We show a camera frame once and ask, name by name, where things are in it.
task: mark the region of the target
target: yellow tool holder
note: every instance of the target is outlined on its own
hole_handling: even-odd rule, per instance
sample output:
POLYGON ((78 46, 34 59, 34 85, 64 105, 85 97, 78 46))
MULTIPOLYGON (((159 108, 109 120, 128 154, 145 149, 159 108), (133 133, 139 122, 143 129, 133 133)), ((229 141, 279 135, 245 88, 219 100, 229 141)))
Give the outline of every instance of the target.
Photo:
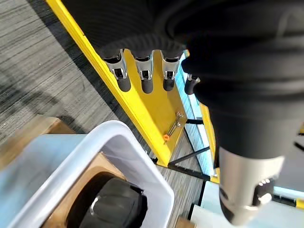
POLYGON ((145 94, 142 91, 133 56, 128 50, 124 52, 131 90, 126 93, 122 92, 106 63, 95 52, 63 3, 60 0, 46 0, 46 2, 148 143, 158 158, 158 164, 167 167, 187 119, 177 87, 175 86, 170 92, 166 92, 162 87, 163 73, 160 52, 154 52, 154 91, 151 94, 145 94), (176 129, 167 144, 164 144, 163 135, 175 122, 176 112, 182 113, 185 118, 180 120, 181 127, 176 129))

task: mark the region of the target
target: white plastic bin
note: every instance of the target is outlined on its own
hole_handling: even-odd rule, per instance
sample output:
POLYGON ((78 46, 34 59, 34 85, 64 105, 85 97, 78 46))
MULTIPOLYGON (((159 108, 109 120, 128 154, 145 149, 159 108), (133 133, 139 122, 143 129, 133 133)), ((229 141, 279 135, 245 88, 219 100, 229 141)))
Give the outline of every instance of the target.
POLYGON ((6 212, 0 227, 39 228, 100 151, 144 190, 148 211, 142 227, 167 227, 174 193, 120 121, 105 122, 87 135, 49 134, 33 140, 0 173, 1 217, 6 212))

